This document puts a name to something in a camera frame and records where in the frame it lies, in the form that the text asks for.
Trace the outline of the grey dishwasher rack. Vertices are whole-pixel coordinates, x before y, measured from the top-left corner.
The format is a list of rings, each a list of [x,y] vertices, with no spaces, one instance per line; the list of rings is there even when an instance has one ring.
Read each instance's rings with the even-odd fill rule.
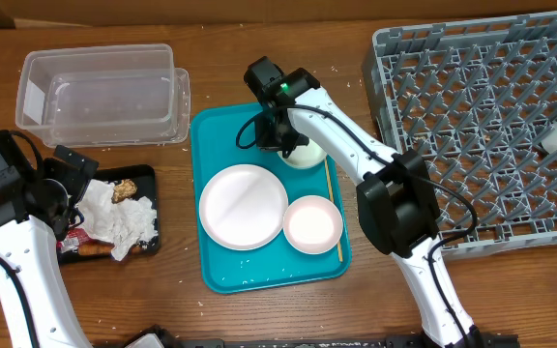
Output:
[[[448,259],[557,246],[557,12],[382,28],[363,77],[383,142],[414,150],[449,238]]]

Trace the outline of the wooden chopstick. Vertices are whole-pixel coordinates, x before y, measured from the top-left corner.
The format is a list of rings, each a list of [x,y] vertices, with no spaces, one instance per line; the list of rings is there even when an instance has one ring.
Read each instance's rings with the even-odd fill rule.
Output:
[[[337,249],[337,259],[339,263],[343,262],[342,246],[340,242],[340,237],[342,234],[342,223],[339,221],[341,218],[341,213],[335,204],[332,180],[330,175],[330,165],[328,164],[328,159],[324,159],[324,167],[326,171],[326,182],[330,201],[330,223],[331,223],[331,237],[330,241],[336,243]]]

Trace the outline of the red snack wrapper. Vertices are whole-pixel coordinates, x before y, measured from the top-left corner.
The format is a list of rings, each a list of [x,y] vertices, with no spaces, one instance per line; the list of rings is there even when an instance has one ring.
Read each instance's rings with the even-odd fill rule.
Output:
[[[66,253],[78,250],[81,246],[89,244],[92,239],[82,228],[75,228],[69,231],[68,235],[63,241],[56,244],[57,250],[60,253]]]

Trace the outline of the black plastic tray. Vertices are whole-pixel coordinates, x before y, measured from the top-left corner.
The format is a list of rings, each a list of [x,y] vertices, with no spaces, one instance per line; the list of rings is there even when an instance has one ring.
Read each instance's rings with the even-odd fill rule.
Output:
[[[111,169],[102,169],[95,174],[94,178],[103,182],[116,184],[119,184],[122,180],[131,179],[137,185],[137,193],[132,198],[139,199],[146,196],[152,201],[152,207],[155,210],[158,209],[158,186],[156,174],[150,165],[138,164]],[[138,242],[131,248],[129,255],[154,255],[160,248],[161,236],[157,235],[150,242]],[[76,250],[60,253],[57,248],[56,253],[60,265],[111,257],[111,254],[109,256],[80,256]]]

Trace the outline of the large white plate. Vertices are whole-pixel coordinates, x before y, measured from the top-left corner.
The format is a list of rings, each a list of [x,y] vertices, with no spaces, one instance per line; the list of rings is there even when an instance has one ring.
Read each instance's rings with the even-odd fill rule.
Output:
[[[198,214],[214,242],[248,251],[279,234],[287,207],[287,192],[277,176],[261,166],[237,164],[210,179],[201,192]]]

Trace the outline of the white bowl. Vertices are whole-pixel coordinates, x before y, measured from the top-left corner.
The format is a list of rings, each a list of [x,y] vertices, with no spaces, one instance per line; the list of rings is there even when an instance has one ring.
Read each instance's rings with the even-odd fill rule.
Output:
[[[287,158],[282,152],[277,152],[277,155],[288,166],[302,170],[318,165],[327,157],[327,153],[313,140],[310,140],[308,145],[297,146]]]

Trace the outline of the small white plate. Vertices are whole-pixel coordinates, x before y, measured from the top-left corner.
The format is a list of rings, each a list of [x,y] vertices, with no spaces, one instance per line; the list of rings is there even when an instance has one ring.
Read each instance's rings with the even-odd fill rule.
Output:
[[[330,201],[317,195],[303,196],[290,204],[283,217],[283,234],[301,253],[317,255],[336,246],[330,241]]]

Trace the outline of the clear plastic storage bin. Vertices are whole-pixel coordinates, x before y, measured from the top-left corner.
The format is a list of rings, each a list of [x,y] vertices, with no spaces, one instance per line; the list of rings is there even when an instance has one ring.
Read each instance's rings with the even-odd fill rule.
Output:
[[[189,73],[165,43],[33,51],[20,71],[15,123],[45,146],[183,142]]]

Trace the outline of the white napkin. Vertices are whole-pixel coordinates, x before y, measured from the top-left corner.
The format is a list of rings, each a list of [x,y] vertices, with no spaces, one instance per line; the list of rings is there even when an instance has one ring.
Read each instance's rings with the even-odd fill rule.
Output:
[[[84,217],[80,228],[91,239],[107,243],[115,241],[116,227],[121,217],[112,202],[113,194],[113,184],[92,180],[77,205]]]
[[[112,257],[122,261],[138,242],[150,242],[156,237],[157,216],[152,201],[146,196],[114,204],[110,215],[112,223],[107,230],[107,237],[113,244]]]

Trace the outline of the brown food chunk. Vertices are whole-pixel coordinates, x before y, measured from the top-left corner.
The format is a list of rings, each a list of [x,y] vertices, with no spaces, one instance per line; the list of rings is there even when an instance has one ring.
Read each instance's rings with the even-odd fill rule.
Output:
[[[131,179],[122,180],[113,188],[112,202],[120,203],[126,199],[133,197],[137,193],[137,185]]]

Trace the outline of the teal serving tray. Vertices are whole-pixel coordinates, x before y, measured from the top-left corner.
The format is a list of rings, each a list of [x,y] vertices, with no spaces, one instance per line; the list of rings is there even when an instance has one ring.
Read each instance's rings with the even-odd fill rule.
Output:
[[[337,165],[332,159],[310,168],[292,168],[276,153],[236,147],[238,130],[261,111],[257,103],[229,105],[201,111],[191,121],[191,161],[195,203],[221,170],[236,164],[252,164],[272,172],[281,181],[289,202],[307,195],[333,198],[343,212]],[[318,254],[300,252],[283,233],[265,246],[247,251],[232,250],[215,242],[201,223],[198,226],[203,279],[213,291],[233,294],[264,288],[295,285],[342,276],[352,261],[348,228],[340,246]]]

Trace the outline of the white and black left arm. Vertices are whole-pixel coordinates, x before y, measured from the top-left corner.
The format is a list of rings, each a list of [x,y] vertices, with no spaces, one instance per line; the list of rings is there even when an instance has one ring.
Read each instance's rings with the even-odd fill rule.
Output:
[[[23,154],[16,130],[0,130],[0,304],[15,347],[87,347],[63,282],[56,245],[83,214],[98,163],[64,146]]]

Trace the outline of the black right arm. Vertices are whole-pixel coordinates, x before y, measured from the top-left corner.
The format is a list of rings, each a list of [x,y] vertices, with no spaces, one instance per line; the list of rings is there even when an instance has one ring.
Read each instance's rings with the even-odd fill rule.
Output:
[[[249,120],[253,146],[288,159],[318,145],[356,188],[358,219],[370,243],[399,266],[421,314],[427,347],[480,347],[483,336],[463,308],[441,255],[446,239],[436,193],[416,151],[399,153],[358,126],[307,70],[286,73],[263,56],[244,81],[262,106]]]

